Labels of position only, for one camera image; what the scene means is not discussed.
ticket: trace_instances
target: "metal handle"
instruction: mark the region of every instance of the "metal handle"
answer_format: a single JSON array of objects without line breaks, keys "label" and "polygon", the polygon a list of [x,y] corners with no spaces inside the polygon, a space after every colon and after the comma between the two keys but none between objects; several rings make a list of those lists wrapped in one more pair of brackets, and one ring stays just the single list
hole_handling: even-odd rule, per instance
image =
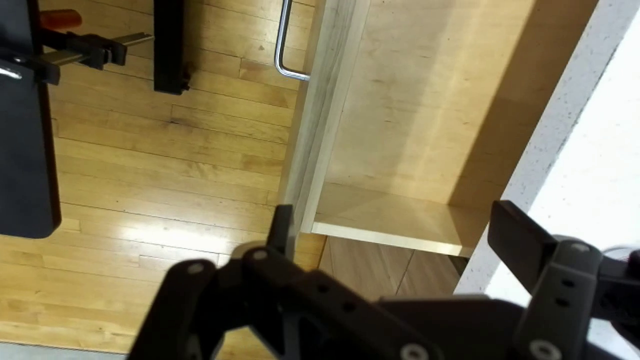
[{"label": "metal handle", "polygon": [[303,74],[303,72],[297,72],[297,70],[291,70],[291,69],[283,66],[283,45],[286,45],[286,31],[287,31],[287,18],[291,15],[291,5],[294,5],[294,0],[282,0],[273,64],[276,64],[276,70],[283,78],[294,78],[294,80],[300,80],[300,83],[308,83],[310,74]]}]

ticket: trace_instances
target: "cabinet shelf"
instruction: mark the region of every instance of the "cabinet shelf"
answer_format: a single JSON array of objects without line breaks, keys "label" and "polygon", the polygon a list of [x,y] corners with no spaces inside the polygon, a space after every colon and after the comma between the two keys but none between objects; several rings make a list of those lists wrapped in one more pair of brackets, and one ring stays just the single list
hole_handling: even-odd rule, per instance
[{"label": "cabinet shelf", "polygon": [[594,2],[326,0],[294,231],[469,257]]}]

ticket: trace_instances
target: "orange clip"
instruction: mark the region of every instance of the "orange clip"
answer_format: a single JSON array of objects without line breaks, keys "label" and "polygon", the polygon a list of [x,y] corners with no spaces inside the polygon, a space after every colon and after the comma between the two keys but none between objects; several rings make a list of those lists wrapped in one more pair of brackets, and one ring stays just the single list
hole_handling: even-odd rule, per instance
[{"label": "orange clip", "polygon": [[40,28],[46,28],[46,31],[73,28],[79,24],[81,24],[79,12],[69,8],[40,12]]}]

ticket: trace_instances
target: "wooden floor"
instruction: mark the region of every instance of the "wooden floor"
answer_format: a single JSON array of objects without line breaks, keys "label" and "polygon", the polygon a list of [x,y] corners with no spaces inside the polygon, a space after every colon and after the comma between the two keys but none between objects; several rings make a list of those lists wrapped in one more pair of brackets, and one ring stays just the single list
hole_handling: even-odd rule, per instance
[{"label": "wooden floor", "polygon": [[460,280],[448,257],[341,239],[327,239],[320,270],[372,302],[450,298]]},{"label": "wooden floor", "polygon": [[[42,0],[75,8],[73,32],[151,32],[151,0]],[[192,91],[151,93],[151,47],[105,72],[67,66],[49,88],[61,228],[0,239],[0,343],[126,353],[163,270],[223,265],[263,241],[297,85],[272,70],[280,0],[192,0]],[[302,69],[313,0],[294,7],[287,64]],[[300,243],[318,265],[322,241]],[[248,332],[222,358],[267,358]]]}]

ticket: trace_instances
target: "wooden shelf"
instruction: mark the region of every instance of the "wooden shelf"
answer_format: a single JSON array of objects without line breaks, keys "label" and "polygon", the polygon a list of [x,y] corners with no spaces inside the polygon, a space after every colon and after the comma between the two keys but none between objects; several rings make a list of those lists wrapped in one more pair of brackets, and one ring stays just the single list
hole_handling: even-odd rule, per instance
[{"label": "wooden shelf", "polygon": [[469,257],[592,7],[326,0],[294,231]]},{"label": "wooden shelf", "polygon": [[469,257],[481,228],[479,212],[327,183],[322,189],[312,233]]}]

